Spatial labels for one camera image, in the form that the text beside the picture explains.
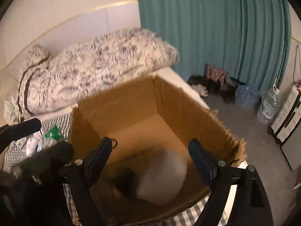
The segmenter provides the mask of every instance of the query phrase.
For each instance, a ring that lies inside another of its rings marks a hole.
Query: plaid blanket
[[[54,125],[57,125],[61,134],[64,136],[66,141],[69,140],[69,131],[70,131],[70,118],[71,113],[65,115],[59,115],[55,118],[48,119],[42,122],[42,128],[45,131],[49,131]],[[11,168],[16,165],[24,157],[24,152],[22,149],[14,145],[13,143],[9,146],[7,153],[5,154],[4,160],[4,171],[10,173]],[[81,226],[76,207],[74,205],[71,190],[68,184],[64,184],[64,191],[67,206],[69,209],[70,217],[74,225]],[[198,219],[201,214],[209,195],[202,198],[197,204],[193,207],[186,209],[185,211],[179,213],[174,217],[170,217],[164,222],[156,224],[156,226],[192,226]],[[218,226],[226,225],[228,221],[225,211],[222,214],[222,217],[219,221]]]

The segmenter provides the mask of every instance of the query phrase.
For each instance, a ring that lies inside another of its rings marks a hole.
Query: blue plastic bag
[[[260,96],[260,92],[250,86],[239,86],[235,91],[235,104],[248,110],[256,106]]]

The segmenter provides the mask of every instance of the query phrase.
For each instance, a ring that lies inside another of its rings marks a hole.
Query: white suitcase
[[[293,85],[283,108],[269,129],[269,133],[273,132],[276,144],[283,144],[298,126],[301,118],[300,97],[301,89]]]

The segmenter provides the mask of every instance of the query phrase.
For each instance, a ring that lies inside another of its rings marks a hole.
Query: suitcase handle
[[[290,123],[290,121],[292,120],[292,118],[294,117],[294,115],[296,114],[296,112],[293,112],[292,115],[290,116],[290,118],[287,120],[286,124],[284,127],[287,127],[288,124]]]

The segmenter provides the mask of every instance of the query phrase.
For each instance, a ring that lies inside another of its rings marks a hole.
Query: metal bolt
[[[249,169],[251,172],[254,172],[254,171],[255,171],[255,167],[252,166],[252,165],[249,165],[249,166],[248,166],[248,169]]]
[[[36,183],[36,185],[39,185],[39,186],[42,185],[40,179],[38,177],[35,177],[34,175],[33,175],[33,180]]]
[[[82,164],[82,160],[81,159],[77,159],[74,163],[78,166]]]
[[[221,166],[221,167],[224,167],[224,166],[226,165],[226,162],[224,162],[224,161],[219,161],[217,164],[218,164],[219,166]]]
[[[13,167],[11,171],[16,179],[18,179],[22,175],[22,170],[19,166]]]

